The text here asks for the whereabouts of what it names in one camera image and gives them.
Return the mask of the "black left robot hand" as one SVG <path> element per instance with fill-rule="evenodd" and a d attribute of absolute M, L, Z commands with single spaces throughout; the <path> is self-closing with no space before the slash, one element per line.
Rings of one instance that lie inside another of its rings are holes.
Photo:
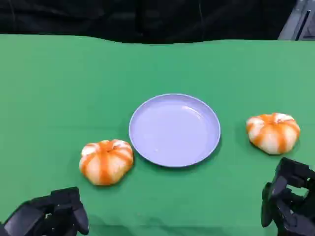
<path fill-rule="evenodd" d="M 78 187 L 21 203 L 0 224 L 2 236 L 75 236 L 89 234 L 89 220 Z"/>

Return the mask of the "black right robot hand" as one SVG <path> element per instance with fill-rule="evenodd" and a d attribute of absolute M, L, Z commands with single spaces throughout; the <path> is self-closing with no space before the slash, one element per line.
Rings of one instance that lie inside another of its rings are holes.
<path fill-rule="evenodd" d="M 315 234 L 315 172 L 283 157 L 262 190 L 261 225 L 277 226 L 279 236 Z"/>

